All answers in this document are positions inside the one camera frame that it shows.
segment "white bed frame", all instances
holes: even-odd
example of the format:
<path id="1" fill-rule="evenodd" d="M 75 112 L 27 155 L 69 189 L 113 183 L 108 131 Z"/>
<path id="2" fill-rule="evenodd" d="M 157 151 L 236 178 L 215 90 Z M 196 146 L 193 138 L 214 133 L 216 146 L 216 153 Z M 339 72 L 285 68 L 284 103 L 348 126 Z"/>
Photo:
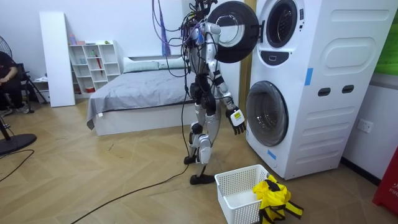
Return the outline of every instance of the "white bed frame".
<path id="1" fill-rule="evenodd" d="M 162 57 L 134 57 L 134 61 L 164 60 Z M 168 128 L 181 125 L 182 105 L 158 106 L 134 110 L 110 111 L 97 114 L 93 118 L 97 135 L 128 133 L 157 128 Z M 197 121 L 195 105 L 186 103 L 184 106 L 183 123 L 192 124 Z"/>

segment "green cloth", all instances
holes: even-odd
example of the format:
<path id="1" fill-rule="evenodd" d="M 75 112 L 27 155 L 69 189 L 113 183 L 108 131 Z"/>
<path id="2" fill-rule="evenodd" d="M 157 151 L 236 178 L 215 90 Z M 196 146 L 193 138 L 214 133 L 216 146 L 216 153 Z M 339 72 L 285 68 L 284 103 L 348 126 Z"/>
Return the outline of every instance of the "green cloth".
<path id="1" fill-rule="evenodd" d="M 392 21 L 391 29 L 374 73 L 398 76 L 398 13 Z"/>

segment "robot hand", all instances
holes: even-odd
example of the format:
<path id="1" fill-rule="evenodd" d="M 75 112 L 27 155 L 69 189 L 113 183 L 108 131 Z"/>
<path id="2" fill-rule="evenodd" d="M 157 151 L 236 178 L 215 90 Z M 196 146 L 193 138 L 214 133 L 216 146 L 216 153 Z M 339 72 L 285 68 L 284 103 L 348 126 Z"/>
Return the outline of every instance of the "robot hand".
<path id="1" fill-rule="evenodd" d="M 241 134 L 246 130 L 243 113 L 237 106 L 233 109 L 226 110 L 225 115 L 234 129 L 235 135 Z"/>

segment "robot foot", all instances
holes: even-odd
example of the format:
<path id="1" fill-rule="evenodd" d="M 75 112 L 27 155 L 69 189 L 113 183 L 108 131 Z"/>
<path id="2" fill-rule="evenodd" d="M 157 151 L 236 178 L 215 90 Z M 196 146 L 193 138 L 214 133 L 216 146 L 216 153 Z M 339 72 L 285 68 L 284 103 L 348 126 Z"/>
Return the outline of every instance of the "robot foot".
<path id="1" fill-rule="evenodd" d="M 216 181 L 216 179 L 214 178 L 213 175 L 206 175 L 206 174 L 202 174 L 200 177 L 197 177 L 196 175 L 192 175 L 191 179 L 189 180 L 189 182 L 192 185 L 196 185 L 196 184 L 211 184 L 214 181 Z"/>
<path id="2" fill-rule="evenodd" d="M 187 157 L 184 158 L 184 164 L 185 165 L 194 163 L 196 161 L 197 161 L 197 157 L 196 156 L 192 156 L 192 157 L 187 156 Z"/>

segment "black circular lid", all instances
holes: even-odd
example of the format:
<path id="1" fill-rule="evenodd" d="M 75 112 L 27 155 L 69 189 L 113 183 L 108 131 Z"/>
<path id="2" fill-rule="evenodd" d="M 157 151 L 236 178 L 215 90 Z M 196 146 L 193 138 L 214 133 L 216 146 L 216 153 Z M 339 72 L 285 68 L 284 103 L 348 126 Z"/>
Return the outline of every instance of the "black circular lid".
<path id="1" fill-rule="evenodd" d="M 293 36 L 297 23 L 297 8 L 293 0 L 280 0 L 269 13 L 266 27 L 268 43 L 283 47 Z"/>
<path id="2" fill-rule="evenodd" d="M 216 59 L 235 63 L 247 57 L 254 49 L 259 36 L 256 13 L 245 3 L 228 1 L 217 6 L 208 22 L 221 27 Z"/>

